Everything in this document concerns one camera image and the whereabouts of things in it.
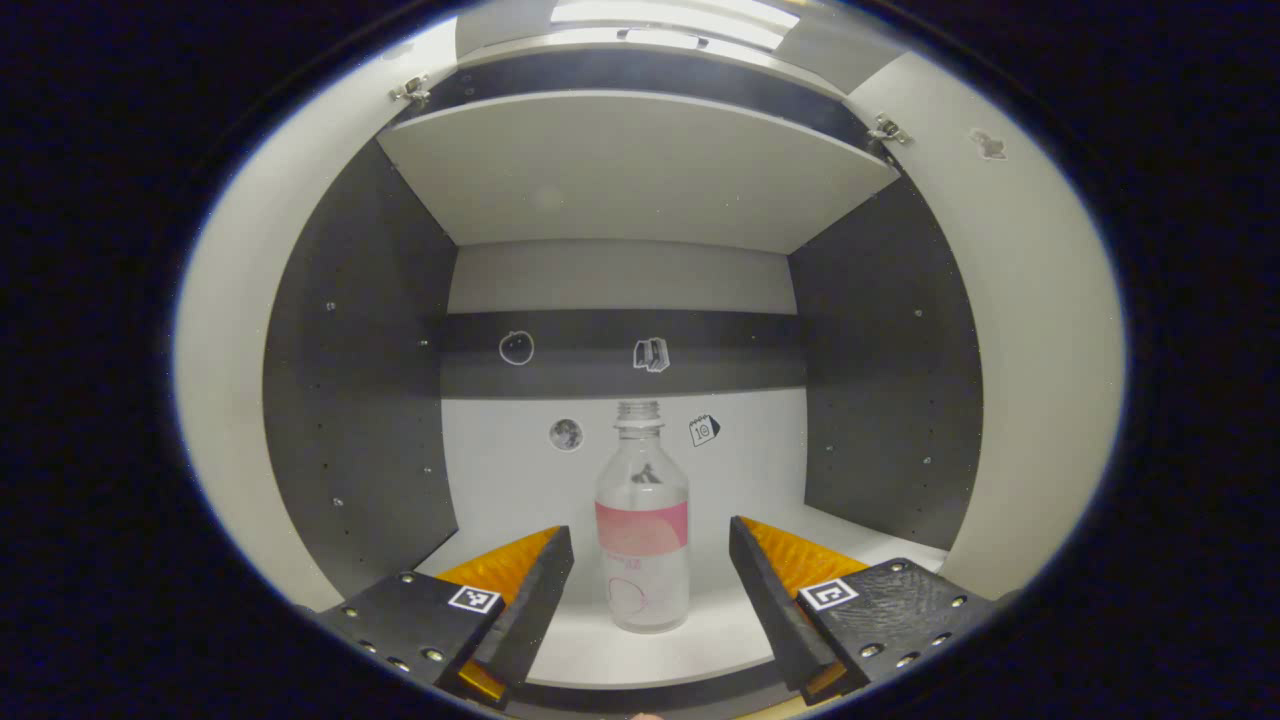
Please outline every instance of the pink label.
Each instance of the pink label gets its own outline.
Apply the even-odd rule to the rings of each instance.
[[[689,502],[662,510],[617,510],[595,503],[600,546],[609,552],[652,557],[689,543]]]

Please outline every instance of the dark gray side panel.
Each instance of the dark gray side panel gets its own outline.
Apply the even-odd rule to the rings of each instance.
[[[420,345],[444,315],[456,255],[370,142],[307,220],[276,292],[262,368],[271,466],[302,542],[347,597],[457,529],[439,356]]]
[[[982,365],[942,229],[904,177],[790,265],[808,327],[805,502],[950,548],[978,466]]]
[[[512,332],[532,337],[524,365],[502,357]],[[671,365],[634,366],[641,340],[667,342]],[[631,397],[736,392],[805,383],[794,315],[696,310],[543,310],[449,315],[442,332],[445,397]]]

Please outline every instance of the bottle label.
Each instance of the bottle label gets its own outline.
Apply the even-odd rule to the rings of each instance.
[[[689,544],[689,501],[662,510],[618,510],[596,502],[595,527],[608,552],[667,555]]]
[[[604,548],[609,611],[637,625],[660,625],[689,611],[689,502],[662,510],[595,503]]]

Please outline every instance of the ceiling light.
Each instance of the ceiling light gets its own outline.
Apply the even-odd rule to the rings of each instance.
[[[791,13],[785,13],[755,0],[684,0],[681,4],[709,5],[716,10],[745,15],[763,23],[778,26],[782,29],[791,29],[800,22],[800,18]]]
[[[759,24],[723,14],[639,0],[588,0],[557,5],[553,23],[653,23],[704,31],[731,37],[768,50],[782,44],[782,36]]]
[[[666,47],[680,47],[684,50],[696,50],[701,38],[687,32],[675,32],[669,29],[634,28],[626,32],[627,42],[644,42],[646,45],[663,45]]]

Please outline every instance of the white shelf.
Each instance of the white shelf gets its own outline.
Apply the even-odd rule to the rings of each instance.
[[[657,240],[787,255],[899,178],[808,127],[658,92],[481,100],[378,141],[460,246]]]
[[[846,523],[803,505],[778,509],[772,515],[755,519],[869,565],[908,557],[922,568],[937,571],[946,559],[946,551]],[[724,536],[728,536],[727,516]],[[575,552],[590,556],[580,547],[591,542],[591,537],[575,536]],[[419,571],[439,573],[484,552],[472,550],[470,544],[466,530],[460,530],[424,561]],[[595,582],[599,566],[579,557],[570,584],[579,591],[582,585],[600,585],[596,600],[591,602],[584,597],[590,593],[566,591],[566,598],[557,609],[529,671],[529,682],[585,689],[644,688],[713,678],[768,662],[773,659],[769,643],[737,582],[728,553],[723,553],[722,566],[700,568],[699,575],[714,579],[723,578],[726,571],[733,575],[733,584],[716,583],[721,587],[705,592],[696,591],[699,578],[695,578],[692,607],[684,625],[667,633],[643,635],[613,625],[604,605],[603,585]]]
[[[689,620],[641,635],[609,620],[593,510],[594,478],[617,450],[617,401],[443,400],[444,452],[461,528],[419,568],[435,575],[550,525],[568,525],[573,570],[529,671],[529,682],[571,688],[643,688],[724,675],[772,659],[728,557],[728,520],[746,515],[867,564],[908,557],[937,570],[942,550],[887,536],[804,503],[806,395],[803,387],[655,398],[663,447],[690,479]],[[716,439],[694,447],[687,424],[710,414]],[[547,428],[573,418],[585,442],[561,452]],[[850,480],[858,482],[855,469]]]

